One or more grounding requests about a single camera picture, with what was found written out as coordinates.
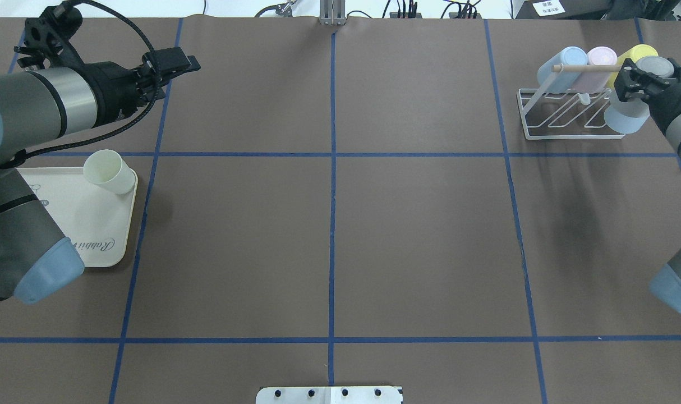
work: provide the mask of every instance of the white label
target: white label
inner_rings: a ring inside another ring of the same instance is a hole
[[[546,2],[533,3],[535,11],[539,16],[558,15],[564,13],[563,5],[559,0],[547,0]]]

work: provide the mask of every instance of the metal stand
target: metal stand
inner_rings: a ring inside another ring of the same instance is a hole
[[[346,25],[346,0],[320,0],[320,25]]]
[[[615,66],[572,66],[574,71],[599,71]],[[580,94],[567,90],[563,94],[551,94],[547,90],[567,66],[559,65],[540,85],[539,89],[519,89],[518,109],[527,140],[548,139],[622,139],[607,126],[602,113],[610,104],[611,89],[596,94]]]

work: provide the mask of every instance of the cable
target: cable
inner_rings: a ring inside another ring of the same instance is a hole
[[[392,0],[388,0],[388,2],[386,3],[386,7],[383,8],[383,15],[381,16],[381,18],[385,18],[386,12],[388,11],[388,7],[390,6],[391,1]],[[395,1],[398,3],[398,16],[400,17],[400,0]]]
[[[381,18],[385,18],[385,13],[388,11],[388,7],[390,6],[390,2],[391,2],[391,0],[388,0],[388,2],[386,3],[386,7],[383,8],[383,16],[381,16]]]
[[[361,13],[362,15],[367,16],[368,18],[373,18],[372,16],[369,16],[368,13],[366,13],[366,11],[361,11],[361,10],[350,11],[349,13],[347,13],[346,16],[350,16],[352,13]]]
[[[268,11],[276,10],[277,7],[278,7],[278,5],[277,5],[277,4],[274,4],[274,5],[272,5],[272,6],[263,8],[263,10],[259,11],[258,13],[256,13],[256,15],[254,16],[254,18],[259,18],[259,16],[263,15],[264,13],[266,13],[266,12],[268,12]]]
[[[463,5],[461,5],[458,2],[450,2],[450,4],[445,8],[445,10],[443,10],[443,13],[440,15],[440,18],[443,18],[445,16],[445,13],[448,12],[448,8],[453,7],[454,4],[458,5],[458,15],[459,15],[461,13],[461,11],[463,10]]]
[[[146,47],[149,48],[149,58],[151,60],[151,64],[155,67],[154,71],[154,94],[153,97],[149,100],[149,104],[146,105],[146,108],[144,108],[143,111],[139,115],[132,120],[132,122],[127,123],[126,125],[123,125],[122,127],[118,128],[117,130],[110,131],[109,133],[105,135],[100,135],[88,140],[83,140],[83,141],[75,141],[74,143],[67,143],[65,145],[60,145],[60,146],[51,146],[51,148],[43,148],[43,149],[38,149],[35,151],[32,151],[32,153],[26,153],[26,151],[22,150],[19,153],[17,153],[17,156],[10,162],[12,166],[8,167],[6,164],[4,165],[6,168],[14,168],[18,167],[21,164],[24,164],[24,161],[26,161],[29,158],[32,158],[34,156],[38,156],[39,154],[44,154],[44,153],[50,153],[50,152],[56,152],[59,150],[65,150],[65,149],[71,149],[71,148],[78,148],[79,146],[86,146],[86,145],[91,145],[92,143],[96,143],[97,141],[102,141],[106,140],[112,136],[116,136],[119,133],[122,133],[123,131],[128,130],[128,128],[132,127],[133,125],[136,125],[136,123],[140,122],[143,120],[144,117],[151,111],[151,108],[154,106],[154,103],[156,103],[156,97],[158,97],[159,92],[161,91],[161,73],[160,69],[158,69],[158,63],[156,61],[156,56],[154,54],[154,47],[151,44],[151,41],[149,41],[149,38],[146,37],[146,35],[141,31],[138,26],[136,26],[133,21],[129,20],[128,18],[125,18],[125,16],[121,15],[118,13],[118,11],[112,10],[109,7],[106,7],[105,5],[101,3],[94,2],[94,0],[71,0],[69,2],[69,5],[71,7],[76,7],[80,4],[88,4],[89,6],[96,7],[99,10],[106,11],[107,13],[110,13],[110,15],[115,16],[119,20],[122,20],[123,22],[126,23],[126,25],[130,26],[133,31],[136,31],[136,33],[140,36],[141,40],[144,41],[146,44]]]
[[[467,20],[473,20],[477,18],[477,7],[476,4],[480,3],[482,0],[477,0],[475,3],[466,2],[463,7],[463,12],[460,15],[456,15],[456,18],[462,18]]]

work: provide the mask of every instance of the paper cup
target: paper cup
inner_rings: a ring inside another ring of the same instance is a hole
[[[118,153],[108,149],[99,150],[86,159],[84,178],[118,195],[127,194],[136,182],[133,170]]]

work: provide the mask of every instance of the white wire rack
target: white wire rack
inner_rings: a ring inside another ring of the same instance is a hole
[[[572,71],[617,71],[615,66],[572,66]],[[539,89],[519,89],[518,110],[527,140],[548,139],[622,139],[607,126],[603,113],[610,103],[611,89],[595,94],[581,94],[568,89],[562,94],[548,93],[568,66],[559,65],[540,85]]]

